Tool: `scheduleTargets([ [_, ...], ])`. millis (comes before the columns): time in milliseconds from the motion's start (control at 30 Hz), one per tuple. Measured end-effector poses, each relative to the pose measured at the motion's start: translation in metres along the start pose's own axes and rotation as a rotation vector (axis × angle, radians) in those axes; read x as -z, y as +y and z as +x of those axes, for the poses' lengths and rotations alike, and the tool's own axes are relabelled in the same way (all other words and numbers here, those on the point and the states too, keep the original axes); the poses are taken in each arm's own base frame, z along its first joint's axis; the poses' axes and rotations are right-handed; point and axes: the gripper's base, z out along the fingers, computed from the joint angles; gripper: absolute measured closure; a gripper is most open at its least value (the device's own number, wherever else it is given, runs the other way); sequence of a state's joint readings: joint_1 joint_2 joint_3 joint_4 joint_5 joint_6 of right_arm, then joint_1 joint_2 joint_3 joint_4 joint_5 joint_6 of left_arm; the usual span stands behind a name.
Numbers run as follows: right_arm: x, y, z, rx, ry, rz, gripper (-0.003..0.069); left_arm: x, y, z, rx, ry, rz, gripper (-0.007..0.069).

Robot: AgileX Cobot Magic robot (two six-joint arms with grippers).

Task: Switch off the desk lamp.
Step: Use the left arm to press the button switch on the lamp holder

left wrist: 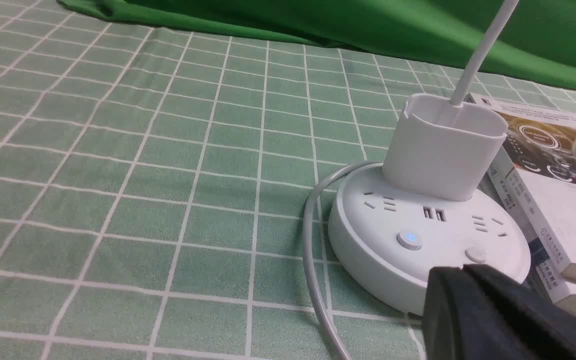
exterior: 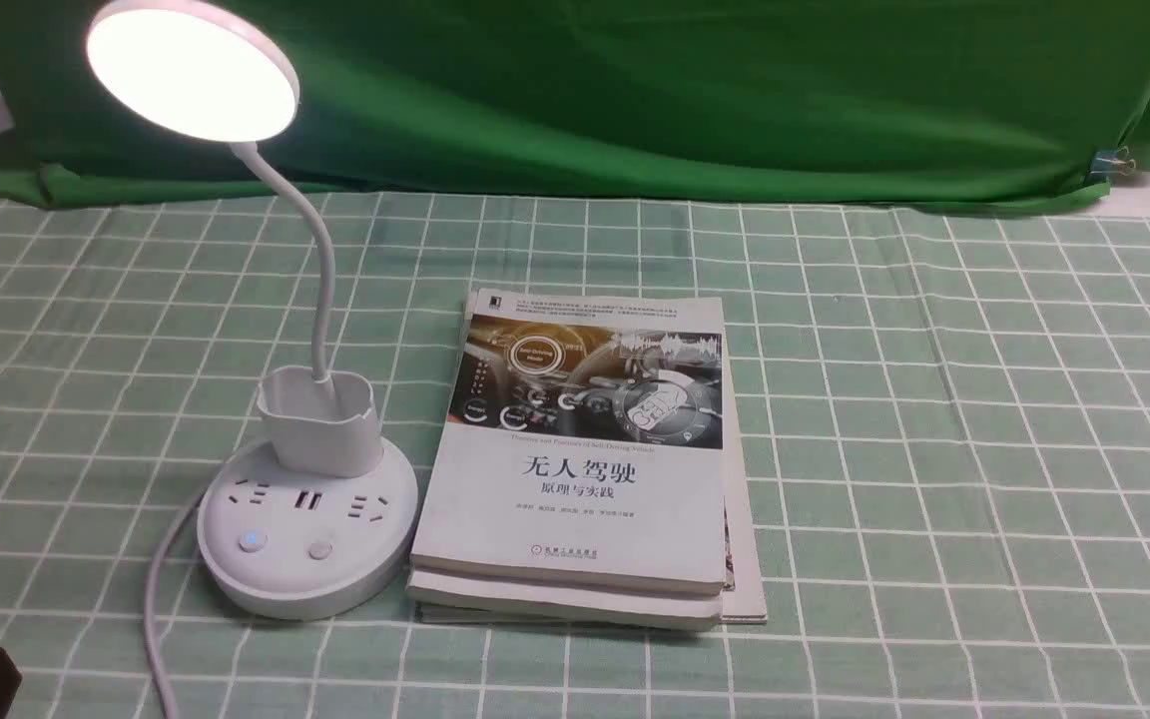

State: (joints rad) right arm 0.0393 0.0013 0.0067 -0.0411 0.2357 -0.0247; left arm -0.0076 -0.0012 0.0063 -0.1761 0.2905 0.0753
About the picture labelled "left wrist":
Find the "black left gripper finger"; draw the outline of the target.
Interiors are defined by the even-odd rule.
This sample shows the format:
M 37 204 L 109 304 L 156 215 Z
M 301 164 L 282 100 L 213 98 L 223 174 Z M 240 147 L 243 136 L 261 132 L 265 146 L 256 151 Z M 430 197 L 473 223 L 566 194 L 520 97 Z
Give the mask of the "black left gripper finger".
M 576 317 L 489 265 L 430 269 L 428 360 L 576 360 Z

